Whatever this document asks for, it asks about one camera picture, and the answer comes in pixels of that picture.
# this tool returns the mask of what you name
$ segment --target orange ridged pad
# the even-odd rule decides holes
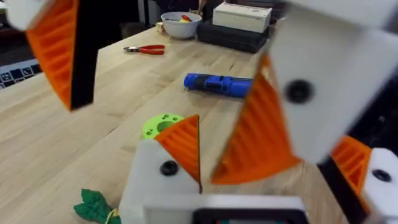
[[[199,116],[193,115],[179,121],[155,137],[155,140],[197,182],[199,175]]]
[[[344,136],[331,153],[349,186],[356,195],[361,195],[371,149],[349,136]]]
[[[270,69],[264,56],[213,173],[213,184],[262,179],[300,162],[291,153],[277,93],[262,74]]]
[[[78,0],[56,0],[26,36],[34,55],[63,104],[70,109]]]

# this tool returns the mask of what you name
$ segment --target white bowl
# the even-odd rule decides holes
[[[192,22],[179,22],[182,15],[188,16]],[[195,35],[201,21],[199,15],[189,12],[167,12],[161,17],[166,32],[177,39],[186,39]]]

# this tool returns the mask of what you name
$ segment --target white box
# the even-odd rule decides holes
[[[213,11],[213,24],[262,33],[269,25],[271,10],[223,2]]]

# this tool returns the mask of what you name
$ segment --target black screw hole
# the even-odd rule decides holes
[[[311,99],[312,95],[312,84],[306,80],[294,80],[285,89],[285,96],[291,103],[306,103]]]
[[[383,182],[391,182],[391,180],[392,180],[390,174],[384,170],[375,169],[375,170],[372,170],[372,174],[375,178],[377,178]]]
[[[175,161],[166,161],[160,166],[160,173],[165,176],[175,175],[178,172],[178,164]]]

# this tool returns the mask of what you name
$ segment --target green leafy object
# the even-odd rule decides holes
[[[84,220],[105,224],[112,208],[106,203],[101,192],[82,189],[81,198],[83,203],[73,207],[76,214]],[[108,224],[121,224],[121,219],[119,216],[111,216]]]

